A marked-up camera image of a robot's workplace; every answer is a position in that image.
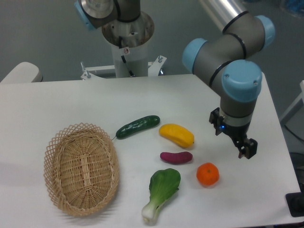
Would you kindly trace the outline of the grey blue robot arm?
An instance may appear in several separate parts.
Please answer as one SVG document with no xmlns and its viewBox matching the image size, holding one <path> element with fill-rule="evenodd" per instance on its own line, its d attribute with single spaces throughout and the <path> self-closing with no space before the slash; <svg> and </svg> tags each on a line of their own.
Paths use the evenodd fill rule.
<svg viewBox="0 0 304 228">
<path fill-rule="evenodd" d="M 216 134 L 229 136 L 239 156 L 251 158 L 257 142 L 247 137 L 263 74 L 248 57 L 271 44 L 275 27 L 265 16 L 252 16 L 238 0 L 203 0 L 202 7 L 222 32 L 215 42 L 192 40 L 182 62 L 220 96 L 210 113 Z M 154 22 L 138 0 L 78 0 L 75 8 L 88 29 L 101 29 L 112 46 L 116 77 L 147 76 L 146 44 Z"/>
</svg>

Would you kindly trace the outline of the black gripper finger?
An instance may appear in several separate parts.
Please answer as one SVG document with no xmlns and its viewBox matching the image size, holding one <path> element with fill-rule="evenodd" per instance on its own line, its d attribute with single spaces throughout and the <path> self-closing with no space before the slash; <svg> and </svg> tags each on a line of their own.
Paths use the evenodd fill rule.
<svg viewBox="0 0 304 228">
<path fill-rule="evenodd" d="M 257 153 L 257 141 L 250 138 L 245 140 L 245 157 L 247 159 L 252 158 Z"/>
<path fill-rule="evenodd" d="M 246 158 L 246 145 L 243 141 L 236 141 L 235 146 L 237 147 L 239 154 L 238 158 Z"/>
</svg>

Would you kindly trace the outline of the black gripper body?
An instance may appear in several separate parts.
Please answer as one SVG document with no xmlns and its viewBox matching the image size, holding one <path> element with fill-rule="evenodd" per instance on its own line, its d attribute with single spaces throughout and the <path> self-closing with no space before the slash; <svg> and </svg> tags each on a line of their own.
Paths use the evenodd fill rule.
<svg viewBox="0 0 304 228">
<path fill-rule="evenodd" d="M 247 131 L 250 122 L 242 126 L 232 126 L 223 123 L 223 133 L 229 136 L 236 147 L 245 147 L 250 145 L 250 140 L 247 138 Z"/>
</svg>

